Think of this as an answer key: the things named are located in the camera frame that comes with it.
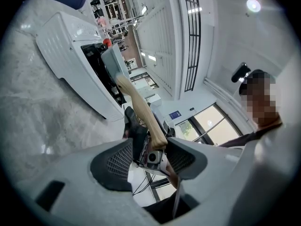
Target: dark slot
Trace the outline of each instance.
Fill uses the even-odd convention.
[[[39,206],[41,206],[44,210],[49,212],[64,186],[65,183],[59,181],[52,181],[37,197],[37,199],[35,200],[36,203]]]
[[[101,53],[104,52],[105,48],[103,48],[103,44],[89,44],[81,46],[83,53],[85,54],[89,64],[91,65],[92,69],[94,70],[97,77],[100,79],[102,84],[111,94],[111,96],[115,99],[115,101],[121,107],[122,104],[126,103],[121,91],[119,90],[118,86],[113,81],[112,77],[110,76],[109,72],[107,71],[102,59]],[[116,87],[118,94],[114,94],[112,88]]]

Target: window frame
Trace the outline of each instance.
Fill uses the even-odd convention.
[[[228,114],[226,114],[216,103],[214,103],[214,104],[208,106],[207,108],[205,108],[204,110],[202,110],[201,112],[199,112],[187,119],[187,121],[192,125],[194,130],[196,130],[196,132],[200,135],[198,138],[194,139],[193,142],[201,142],[201,143],[205,143],[208,145],[214,145],[213,141],[211,140],[211,138],[208,135],[209,130],[205,131],[204,128],[200,125],[200,123],[195,118],[196,115],[202,113],[203,111],[205,111],[206,109],[208,109],[211,106],[213,106],[223,116],[223,119],[220,120],[217,124],[215,124],[211,129],[218,126],[223,120],[227,120],[227,122],[232,126],[232,128],[237,132],[237,134],[239,136],[243,135],[243,133],[240,131],[240,129],[237,127],[237,125],[233,122],[233,120],[231,120],[231,118],[228,116]]]
[[[233,127],[233,129],[237,132],[237,134],[239,136],[243,135],[243,133],[241,132],[241,130],[237,127],[237,125],[233,122],[233,120],[231,120],[231,118],[228,116],[228,114],[226,114],[216,103],[208,106],[206,109],[208,109],[211,106],[215,107],[217,109],[217,111],[219,113],[221,113],[222,116],[223,116],[223,119],[221,119],[217,124],[215,124],[212,127],[212,129],[215,128],[216,126],[218,126],[223,120],[227,120],[227,122]],[[184,120],[184,121],[188,121],[192,125],[192,127],[194,128],[194,130],[200,135],[198,138],[196,138],[193,141],[194,142],[199,142],[200,141],[201,143],[205,143],[205,144],[208,144],[208,145],[214,145],[213,141],[211,140],[211,138],[208,135],[209,130],[207,132],[204,130],[204,128],[199,124],[199,122],[195,118],[196,115],[193,115],[190,118],[188,118],[187,120]],[[145,172],[145,174],[146,174],[147,180],[150,182],[151,181],[151,175],[150,175],[150,173]],[[160,187],[166,186],[168,184],[170,184],[170,182],[168,181],[167,178],[160,179],[158,181],[150,183],[150,189],[152,191],[152,194],[153,194],[156,202],[160,202],[160,198],[159,198],[159,195],[158,195],[158,193],[156,191],[156,188],[160,188]]]

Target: person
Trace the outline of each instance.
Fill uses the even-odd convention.
[[[250,134],[243,135],[234,140],[228,141],[220,147],[245,146],[247,142],[260,139],[268,131],[279,127],[282,122],[277,112],[276,102],[273,97],[273,85],[275,78],[262,70],[254,70],[241,83],[239,95],[247,113],[257,124],[257,130]],[[170,164],[167,165],[170,173],[168,180],[177,188],[178,177]],[[144,207],[159,223],[163,224],[173,219],[173,208],[176,192],[169,198]],[[175,217],[185,214],[190,209],[186,203],[180,200]]]

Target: ceiling light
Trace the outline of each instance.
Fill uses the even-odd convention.
[[[144,6],[144,7],[142,8],[142,11],[141,11],[142,15],[146,12],[146,10],[147,10],[147,7]]]
[[[150,55],[149,55],[149,58],[150,58],[151,60],[153,60],[153,61],[156,61],[156,58],[155,58],[154,56],[150,56]]]
[[[188,10],[188,14],[202,11],[202,8],[194,8],[192,10]]]
[[[212,121],[207,121],[207,124],[210,128],[212,127]]]
[[[82,30],[82,29],[78,29],[78,30],[76,31],[76,33],[77,33],[77,35],[81,35],[81,34],[83,33],[83,30]]]
[[[261,5],[257,0],[248,0],[246,2],[246,6],[248,7],[249,10],[251,10],[254,13],[257,13],[261,10]]]
[[[249,73],[246,73],[246,75],[244,76],[244,78],[239,78],[238,80],[239,80],[240,82],[244,82],[245,78],[246,78],[248,75],[249,75]]]

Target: window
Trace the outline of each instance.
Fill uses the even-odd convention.
[[[153,174],[146,172],[146,177],[151,182],[150,188],[157,202],[169,198],[176,191],[165,176],[154,177]]]
[[[242,135],[216,104],[175,127],[177,137],[200,144],[221,145]]]
[[[143,84],[149,85],[152,89],[157,89],[159,86],[154,82],[154,80],[149,76],[148,73],[142,73],[131,78],[133,84]]]
[[[180,130],[178,130],[179,138],[185,139],[188,141],[193,141],[200,137],[200,134],[193,128],[192,124],[189,121],[184,121],[178,125]]]

